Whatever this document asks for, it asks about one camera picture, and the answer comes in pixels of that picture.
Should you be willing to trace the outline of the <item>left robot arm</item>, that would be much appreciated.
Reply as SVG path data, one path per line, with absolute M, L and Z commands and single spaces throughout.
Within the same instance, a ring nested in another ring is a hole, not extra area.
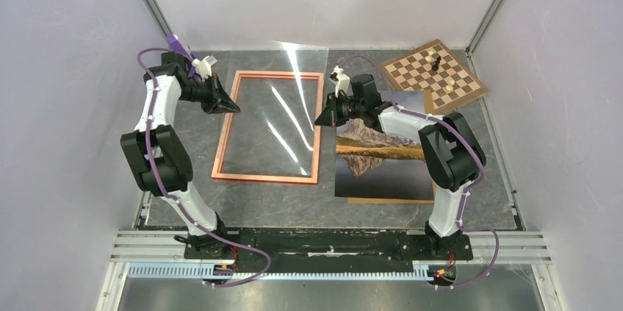
M 212 72 L 209 58 L 198 60 L 160 48 L 161 63 L 145 67 L 146 97 L 134 130 L 120 138 L 120 146 L 137 186 L 168 203 L 183 220 L 187 259 L 224 258 L 233 251 L 225 224 L 193 184 L 193 167 L 187 150 L 173 128 L 179 101 L 200 104 L 206 114 L 239 113 Z

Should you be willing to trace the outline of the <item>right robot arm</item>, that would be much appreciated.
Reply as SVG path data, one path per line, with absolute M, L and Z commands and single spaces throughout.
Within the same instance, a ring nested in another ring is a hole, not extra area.
M 338 128 L 360 120 L 374 132 L 419 145 L 436 188 L 423 251 L 439 259 L 470 260 L 464 208 L 470 190 L 485 174 L 486 159 L 465 117 L 459 112 L 425 114 L 384 101 L 370 74 L 350 78 L 337 67 L 328 78 L 335 89 L 327 95 L 315 125 Z

